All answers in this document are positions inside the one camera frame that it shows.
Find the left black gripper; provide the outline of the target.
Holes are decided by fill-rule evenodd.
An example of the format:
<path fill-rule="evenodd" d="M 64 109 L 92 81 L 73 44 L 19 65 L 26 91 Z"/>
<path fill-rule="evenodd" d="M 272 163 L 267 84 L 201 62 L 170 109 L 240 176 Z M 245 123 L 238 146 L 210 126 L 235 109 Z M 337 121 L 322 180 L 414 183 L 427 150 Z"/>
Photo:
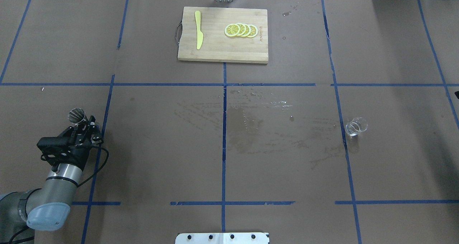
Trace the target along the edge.
<path fill-rule="evenodd" d="M 59 137 L 70 137 L 70 151 L 56 156 L 58 163 L 85 166 L 93 145 L 102 143 L 100 125 L 94 116 L 87 117 L 84 123 L 77 123 L 64 130 Z"/>

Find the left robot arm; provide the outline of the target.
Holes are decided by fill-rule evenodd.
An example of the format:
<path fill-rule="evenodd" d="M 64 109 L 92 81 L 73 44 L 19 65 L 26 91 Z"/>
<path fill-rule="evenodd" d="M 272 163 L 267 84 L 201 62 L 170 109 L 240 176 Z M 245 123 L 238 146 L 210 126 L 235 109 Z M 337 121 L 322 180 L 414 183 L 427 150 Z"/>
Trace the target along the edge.
<path fill-rule="evenodd" d="M 50 166 L 42 188 L 1 195 L 1 243 L 32 244 L 35 232 L 63 227 L 92 149 L 103 138 L 94 116 L 68 115 L 72 126 L 56 137 L 42 137 L 37 147 Z"/>

